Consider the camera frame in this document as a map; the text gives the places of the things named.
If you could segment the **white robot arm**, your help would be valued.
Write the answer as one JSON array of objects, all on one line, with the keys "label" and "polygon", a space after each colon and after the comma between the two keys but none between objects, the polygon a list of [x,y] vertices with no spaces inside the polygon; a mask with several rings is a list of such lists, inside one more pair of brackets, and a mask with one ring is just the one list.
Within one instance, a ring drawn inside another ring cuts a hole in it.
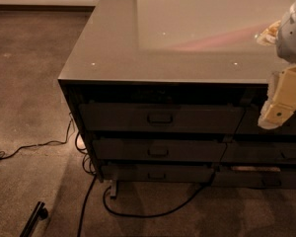
[{"label": "white robot arm", "polygon": [[296,112],[296,0],[280,21],[259,35],[257,43],[274,45],[277,56],[290,64],[269,78],[267,100],[260,110],[258,126],[276,129]]}]

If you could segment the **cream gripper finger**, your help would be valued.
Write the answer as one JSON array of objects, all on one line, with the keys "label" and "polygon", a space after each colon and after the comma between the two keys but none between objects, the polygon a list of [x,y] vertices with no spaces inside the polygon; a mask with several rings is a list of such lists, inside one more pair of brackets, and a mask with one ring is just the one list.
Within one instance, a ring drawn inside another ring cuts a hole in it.
[{"label": "cream gripper finger", "polygon": [[296,65],[271,75],[267,100],[261,108],[258,126],[263,129],[276,129],[288,121],[295,112]]},{"label": "cream gripper finger", "polygon": [[277,33],[280,27],[281,21],[276,21],[268,26],[259,36],[257,37],[257,43],[264,46],[273,45],[276,43]]}]

